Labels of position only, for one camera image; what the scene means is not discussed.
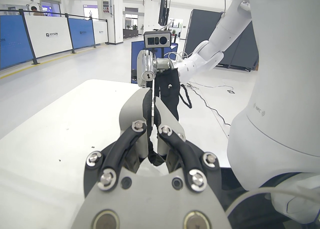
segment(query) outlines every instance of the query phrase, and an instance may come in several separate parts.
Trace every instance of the white table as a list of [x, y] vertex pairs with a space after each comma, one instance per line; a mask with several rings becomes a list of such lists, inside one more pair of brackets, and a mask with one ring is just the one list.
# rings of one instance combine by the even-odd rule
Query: white table
[[[138, 89], [136, 84], [88, 80], [0, 140], [0, 228], [70, 228], [84, 200], [86, 157], [119, 137], [120, 110]], [[198, 105], [205, 107], [193, 105], [189, 110], [179, 104], [187, 139], [227, 162], [227, 144], [217, 141], [221, 132], [215, 134], [214, 115], [203, 110], [212, 116], [211, 127], [204, 130], [192, 118], [201, 113], [195, 110]], [[210, 134], [214, 142], [204, 139]]]

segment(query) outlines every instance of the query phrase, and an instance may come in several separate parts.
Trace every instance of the camera lens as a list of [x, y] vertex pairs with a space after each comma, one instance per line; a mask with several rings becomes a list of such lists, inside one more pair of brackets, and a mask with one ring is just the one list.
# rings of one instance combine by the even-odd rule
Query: camera lens
[[167, 43], [167, 38], [163, 36], [159, 39], [159, 41], [160, 41], [160, 44], [165, 45]]

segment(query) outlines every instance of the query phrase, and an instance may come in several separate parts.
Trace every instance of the blue barrier panel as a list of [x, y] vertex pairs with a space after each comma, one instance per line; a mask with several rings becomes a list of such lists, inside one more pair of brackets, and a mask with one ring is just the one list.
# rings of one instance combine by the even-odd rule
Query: blue barrier panel
[[74, 48], [93, 46], [95, 44], [91, 20], [69, 18], [69, 25]]
[[32, 58], [22, 16], [0, 16], [0, 69]]
[[[151, 50], [151, 48], [144, 47], [144, 41], [131, 42], [131, 83], [137, 84], [137, 81], [134, 79], [137, 71], [137, 57], [139, 52], [144, 49]], [[169, 52], [177, 52], [177, 49], [178, 44], [171, 43], [171, 47], [164, 48], [164, 54]], [[161, 58], [161, 48], [155, 48], [154, 53], [156, 58]], [[175, 60], [175, 58], [175, 54], [170, 54], [170, 59]]]

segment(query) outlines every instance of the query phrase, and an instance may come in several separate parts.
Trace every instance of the yellow floor line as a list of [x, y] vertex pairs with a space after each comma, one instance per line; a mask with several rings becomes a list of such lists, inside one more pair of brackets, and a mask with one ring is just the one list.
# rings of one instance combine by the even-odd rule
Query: yellow floor line
[[[83, 53], [83, 52], [87, 52], [87, 51], [92, 50], [92, 49], [95, 49], [95, 48], [88, 48], [88, 49], [83, 50], [83, 51], [81, 51], [81, 52], [78, 52], [78, 53], [76, 53], [76, 54], [80, 54], [80, 53]], [[62, 58], [68, 57], [68, 56], [72, 56], [72, 55], [74, 55], [74, 54], [71, 54], [71, 53], [70, 53], [69, 55], [65, 55], [65, 56], [61, 56], [61, 57], [55, 58], [55, 59], [51, 59], [51, 60], [48, 60], [48, 61], [44, 61], [44, 62], [41, 62], [41, 63], [39, 63], [39, 64], [37, 64], [37, 65], [30, 65], [29, 67], [26, 67], [26, 68], [24, 68], [24, 69], [20, 69], [20, 70], [17, 70], [17, 71], [15, 71], [15, 72], [12, 72], [12, 73], [9, 73], [9, 74], [7, 74], [7, 75], [4, 75], [4, 76], [0, 77], [0, 79], [6, 78], [6, 77], [11, 76], [11, 75], [14, 75], [14, 74], [17, 74], [17, 73], [19, 73], [19, 72], [21, 72], [21, 71], [24, 71], [24, 70], [28, 70], [28, 69], [30, 69], [30, 68], [37, 67], [37, 66], [42, 65], [42, 64], [46, 64], [46, 63], [49, 63], [49, 62], [52, 62], [52, 61], [55, 61], [55, 60], [58, 60], [58, 59], [62, 59]]]

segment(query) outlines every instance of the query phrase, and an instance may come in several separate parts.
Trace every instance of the person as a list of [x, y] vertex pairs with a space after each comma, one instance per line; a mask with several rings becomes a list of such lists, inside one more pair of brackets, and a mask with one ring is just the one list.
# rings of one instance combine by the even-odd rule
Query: person
[[35, 12], [35, 13], [33, 13], [33, 15], [35, 15], [35, 16], [45, 16], [44, 13], [39, 12], [39, 11], [37, 10], [37, 7], [35, 7], [35, 6], [32, 6], [32, 7], [31, 7], [31, 10], [32, 10], [33, 12]]

